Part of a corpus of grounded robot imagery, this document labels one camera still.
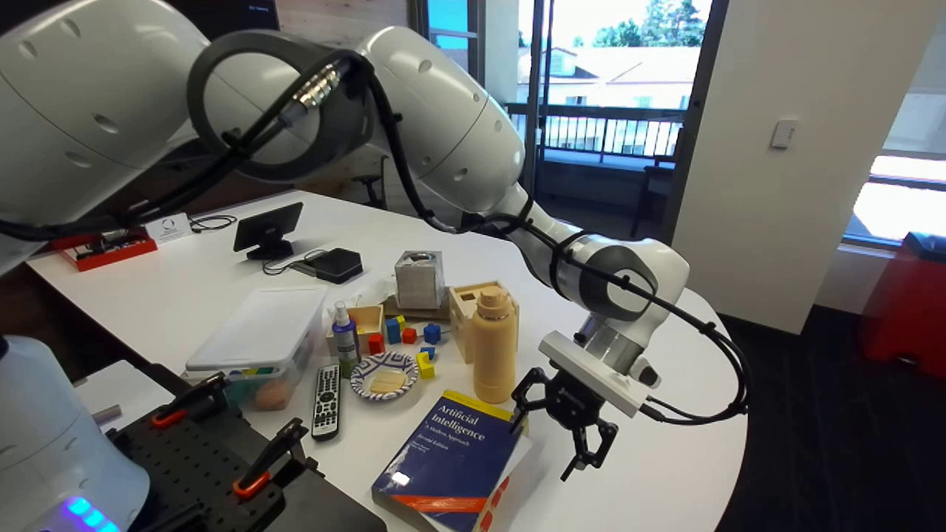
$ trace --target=tree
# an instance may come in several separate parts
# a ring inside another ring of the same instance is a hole
[[[691,0],[649,0],[640,25],[645,46],[699,46],[702,21]]]
[[[593,46],[640,46],[640,25],[636,21],[624,21],[617,25],[599,25],[593,36]]]

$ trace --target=red chair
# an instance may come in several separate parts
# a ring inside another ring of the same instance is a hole
[[[861,352],[946,379],[946,237],[903,237],[865,303]]]

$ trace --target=bottle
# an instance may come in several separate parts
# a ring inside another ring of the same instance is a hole
[[[361,362],[361,352],[357,352],[357,331],[345,308],[333,308],[331,333],[333,333],[333,349],[339,359],[339,376],[348,379]]]
[[[469,318],[473,393],[500,405],[512,398],[521,311],[506,288],[485,288]]]

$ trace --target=balcony railing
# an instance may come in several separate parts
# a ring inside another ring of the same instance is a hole
[[[527,135],[527,104],[506,104]],[[685,110],[544,107],[544,144],[605,157],[671,160]]]

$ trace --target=remote control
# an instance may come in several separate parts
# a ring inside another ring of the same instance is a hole
[[[339,362],[324,362],[317,370],[314,380],[314,439],[331,439],[339,427],[342,413],[342,376]]]

